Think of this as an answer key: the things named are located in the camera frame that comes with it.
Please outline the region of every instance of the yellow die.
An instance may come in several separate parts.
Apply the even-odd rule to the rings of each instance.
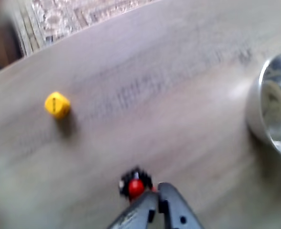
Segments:
[[[45,109],[55,118],[64,118],[70,110],[70,102],[59,92],[53,92],[45,101]]]

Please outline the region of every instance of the table surface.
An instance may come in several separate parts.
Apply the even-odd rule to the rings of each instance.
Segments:
[[[281,157],[245,100],[281,53],[281,0],[162,0],[0,72],[4,229],[103,229],[122,173],[174,184],[207,229],[281,229]],[[44,100],[60,91],[71,116]]]

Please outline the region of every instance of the floor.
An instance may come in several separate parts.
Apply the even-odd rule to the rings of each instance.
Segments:
[[[23,55],[154,0],[17,0],[14,21]]]

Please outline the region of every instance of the red ball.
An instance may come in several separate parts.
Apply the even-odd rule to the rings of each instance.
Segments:
[[[139,179],[133,179],[129,183],[129,197],[131,199],[139,197],[145,191],[144,184]]]

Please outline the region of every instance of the carpet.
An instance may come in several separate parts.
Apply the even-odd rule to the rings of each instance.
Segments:
[[[13,19],[24,56],[154,0],[17,0]]]

